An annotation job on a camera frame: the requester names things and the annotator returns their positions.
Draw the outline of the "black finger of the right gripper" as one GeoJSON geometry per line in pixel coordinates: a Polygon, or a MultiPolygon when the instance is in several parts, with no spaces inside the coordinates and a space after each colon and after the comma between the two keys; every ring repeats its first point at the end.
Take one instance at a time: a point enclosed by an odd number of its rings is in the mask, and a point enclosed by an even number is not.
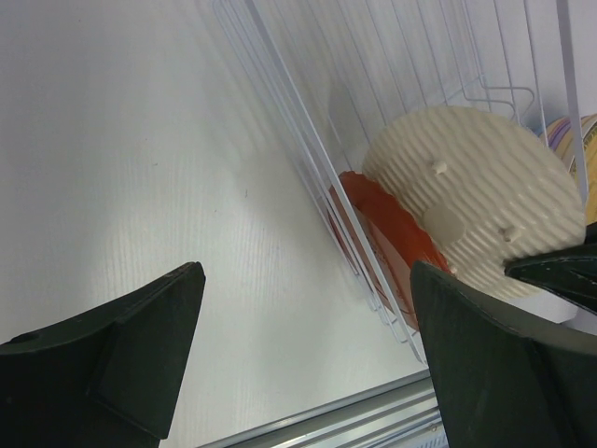
{"type": "Polygon", "coordinates": [[[505,275],[596,312],[595,243],[509,261],[505,275]]]}

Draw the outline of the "light orange plate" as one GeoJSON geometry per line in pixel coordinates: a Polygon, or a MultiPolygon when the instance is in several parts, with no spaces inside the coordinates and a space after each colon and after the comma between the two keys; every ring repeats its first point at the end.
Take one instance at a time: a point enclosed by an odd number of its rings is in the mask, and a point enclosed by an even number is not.
{"type": "Polygon", "coordinates": [[[547,127],[548,146],[561,159],[564,157],[572,141],[570,119],[556,119],[547,127]]]}

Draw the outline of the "dark red plate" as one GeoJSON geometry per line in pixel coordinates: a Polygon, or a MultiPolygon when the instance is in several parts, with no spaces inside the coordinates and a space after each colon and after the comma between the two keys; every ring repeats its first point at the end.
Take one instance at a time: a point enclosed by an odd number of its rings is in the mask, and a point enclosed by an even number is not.
{"type": "Polygon", "coordinates": [[[354,171],[340,173],[340,183],[354,209],[406,324],[419,329],[410,287],[410,271],[420,260],[451,271],[434,242],[381,185],[354,171]]]}

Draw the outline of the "clear wire dish rack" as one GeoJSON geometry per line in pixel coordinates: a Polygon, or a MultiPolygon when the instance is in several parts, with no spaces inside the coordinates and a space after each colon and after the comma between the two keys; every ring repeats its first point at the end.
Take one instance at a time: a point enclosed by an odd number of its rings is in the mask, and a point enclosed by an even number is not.
{"type": "Polygon", "coordinates": [[[532,130],[562,83],[539,61],[546,43],[530,1],[217,1],[215,15],[245,73],[285,132],[284,147],[369,309],[421,357],[416,332],[384,301],[387,281],[340,191],[389,123],[430,105],[474,106],[532,130]]]}

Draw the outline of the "white plate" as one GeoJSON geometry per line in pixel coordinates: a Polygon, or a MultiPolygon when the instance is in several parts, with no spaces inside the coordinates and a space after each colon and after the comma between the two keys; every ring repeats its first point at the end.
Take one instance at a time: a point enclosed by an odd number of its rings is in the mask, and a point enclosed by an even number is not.
{"type": "Polygon", "coordinates": [[[571,170],[574,160],[574,138],[575,136],[571,120],[569,118],[563,118],[555,140],[555,153],[561,159],[567,172],[571,170]]]}

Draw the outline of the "olive gold plate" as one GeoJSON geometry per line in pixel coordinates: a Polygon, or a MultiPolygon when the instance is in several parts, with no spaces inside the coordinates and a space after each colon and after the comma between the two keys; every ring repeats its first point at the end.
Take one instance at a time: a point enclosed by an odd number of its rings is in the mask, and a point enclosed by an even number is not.
{"type": "Polygon", "coordinates": [[[596,222],[596,115],[582,119],[583,147],[589,181],[589,198],[586,204],[587,224],[596,222]]]}

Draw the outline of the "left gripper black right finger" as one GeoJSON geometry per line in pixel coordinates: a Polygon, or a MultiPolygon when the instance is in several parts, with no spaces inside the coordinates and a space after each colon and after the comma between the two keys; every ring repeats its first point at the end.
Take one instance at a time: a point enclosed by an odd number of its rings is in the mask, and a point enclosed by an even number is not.
{"type": "Polygon", "coordinates": [[[451,447],[593,447],[596,338],[417,261],[412,298],[451,447]]]}

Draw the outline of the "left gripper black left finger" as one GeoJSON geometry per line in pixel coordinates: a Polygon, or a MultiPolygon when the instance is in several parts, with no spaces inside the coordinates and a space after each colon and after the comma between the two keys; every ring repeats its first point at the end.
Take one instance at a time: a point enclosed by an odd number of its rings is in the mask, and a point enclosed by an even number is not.
{"type": "Polygon", "coordinates": [[[1,346],[4,447],[157,447],[167,439],[205,286],[197,261],[1,346]]]}

